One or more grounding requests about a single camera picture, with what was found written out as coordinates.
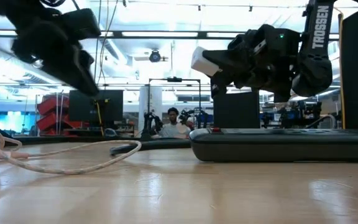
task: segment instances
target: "wooden table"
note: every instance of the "wooden table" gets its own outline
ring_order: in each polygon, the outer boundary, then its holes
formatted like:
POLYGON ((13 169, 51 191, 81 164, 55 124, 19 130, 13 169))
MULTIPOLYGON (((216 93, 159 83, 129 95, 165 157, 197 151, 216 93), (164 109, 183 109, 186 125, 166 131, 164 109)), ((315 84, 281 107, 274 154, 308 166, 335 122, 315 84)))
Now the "wooden table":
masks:
MULTIPOLYGON (((74 168, 108 159, 108 147, 94 147, 29 162, 74 168)), ((0 224, 26 223, 358 223, 358 164, 213 164, 174 149, 58 176, 0 161, 0 224)))

